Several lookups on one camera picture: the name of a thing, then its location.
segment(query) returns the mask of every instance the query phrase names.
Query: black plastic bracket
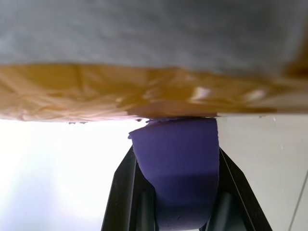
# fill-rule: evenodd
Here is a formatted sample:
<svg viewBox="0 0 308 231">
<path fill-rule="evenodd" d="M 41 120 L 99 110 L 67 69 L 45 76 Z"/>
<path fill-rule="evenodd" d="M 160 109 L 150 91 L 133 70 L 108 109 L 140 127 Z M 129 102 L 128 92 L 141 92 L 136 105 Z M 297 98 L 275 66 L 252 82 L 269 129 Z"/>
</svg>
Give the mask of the black plastic bracket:
<svg viewBox="0 0 308 231">
<path fill-rule="evenodd" d="M 210 221 L 201 231 L 272 231 L 244 173 L 223 150 L 219 189 Z M 154 188 L 131 148 L 115 172 L 101 231 L 157 231 Z"/>
</svg>

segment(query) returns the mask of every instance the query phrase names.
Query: white background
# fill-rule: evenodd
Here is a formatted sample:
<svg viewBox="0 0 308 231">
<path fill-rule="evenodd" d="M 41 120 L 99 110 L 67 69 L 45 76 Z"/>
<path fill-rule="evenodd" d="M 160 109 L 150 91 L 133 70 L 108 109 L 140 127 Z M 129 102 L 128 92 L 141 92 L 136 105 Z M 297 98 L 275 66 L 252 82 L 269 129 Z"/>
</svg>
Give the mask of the white background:
<svg viewBox="0 0 308 231">
<path fill-rule="evenodd" d="M 113 173 L 142 122 L 0 121 L 0 231 L 99 231 Z M 274 231 L 288 231 L 308 170 L 308 116 L 218 119 Z M 291 231 L 306 230 L 308 187 Z"/>
</svg>

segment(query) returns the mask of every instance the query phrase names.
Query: gray fabric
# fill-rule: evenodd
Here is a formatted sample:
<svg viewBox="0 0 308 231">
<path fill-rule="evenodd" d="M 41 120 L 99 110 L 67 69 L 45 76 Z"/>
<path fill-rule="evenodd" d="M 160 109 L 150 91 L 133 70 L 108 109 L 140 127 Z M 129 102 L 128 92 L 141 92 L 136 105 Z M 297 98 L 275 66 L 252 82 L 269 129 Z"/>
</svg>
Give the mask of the gray fabric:
<svg viewBox="0 0 308 231">
<path fill-rule="evenodd" d="M 1 0 L 0 63 L 276 72 L 307 0 Z"/>
</svg>

